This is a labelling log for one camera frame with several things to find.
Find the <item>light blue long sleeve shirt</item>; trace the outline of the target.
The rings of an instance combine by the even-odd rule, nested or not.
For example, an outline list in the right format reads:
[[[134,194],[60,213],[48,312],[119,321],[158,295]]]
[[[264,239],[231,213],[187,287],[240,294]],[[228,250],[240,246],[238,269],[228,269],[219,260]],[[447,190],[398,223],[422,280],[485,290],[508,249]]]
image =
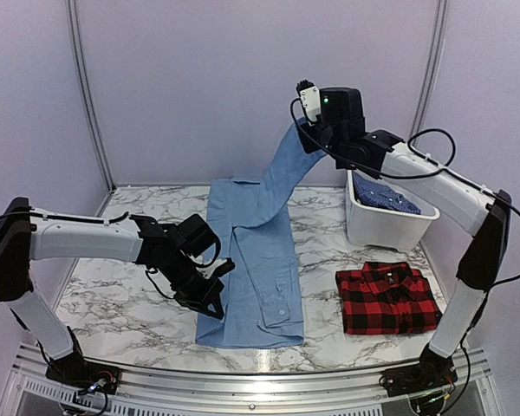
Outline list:
[[[198,316],[196,342],[213,348],[282,348],[304,341],[302,294],[288,201],[321,151],[305,153],[290,127],[259,179],[211,183],[208,225],[221,257],[234,270],[223,276],[224,317]]]

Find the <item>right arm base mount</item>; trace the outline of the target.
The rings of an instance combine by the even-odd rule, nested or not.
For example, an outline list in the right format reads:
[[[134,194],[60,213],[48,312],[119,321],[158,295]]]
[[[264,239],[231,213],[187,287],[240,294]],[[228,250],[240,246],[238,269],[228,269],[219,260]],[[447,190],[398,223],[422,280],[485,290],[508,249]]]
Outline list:
[[[379,383],[389,397],[396,397],[438,387],[451,387],[457,380],[453,364],[440,367],[433,362],[424,362],[386,369],[382,372]]]

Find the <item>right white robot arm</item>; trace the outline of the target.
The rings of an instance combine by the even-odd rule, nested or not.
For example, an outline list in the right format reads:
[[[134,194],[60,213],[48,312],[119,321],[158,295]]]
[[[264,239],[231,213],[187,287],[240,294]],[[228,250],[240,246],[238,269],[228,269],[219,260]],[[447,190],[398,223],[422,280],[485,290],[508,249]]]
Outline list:
[[[497,277],[507,251],[510,218],[520,218],[520,211],[507,192],[472,182],[387,131],[355,133],[348,122],[334,127],[306,121],[296,128],[306,152],[323,151],[339,167],[398,185],[439,209],[465,233],[454,290],[419,362],[392,368],[383,376],[388,387],[432,387],[452,369],[453,353],[478,324],[490,292],[501,285]]]

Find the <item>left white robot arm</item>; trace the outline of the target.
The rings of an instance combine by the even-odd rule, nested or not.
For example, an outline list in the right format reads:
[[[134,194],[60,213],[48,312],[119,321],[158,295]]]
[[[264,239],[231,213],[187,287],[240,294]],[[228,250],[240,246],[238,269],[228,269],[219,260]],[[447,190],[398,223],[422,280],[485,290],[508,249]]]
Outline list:
[[[224,316],[222,276],[235,264],[222,243],[193,214],[179,224],[126,212],[117,218],[61,214],[14,198],[0,215],[0,302],[39,344],[48,379],[74,387],[114,387],[117,367],[89,361],[73,330],[45,300],[31,264],[50,259],[107,259],[161,274],[178,305],[213,318]]]

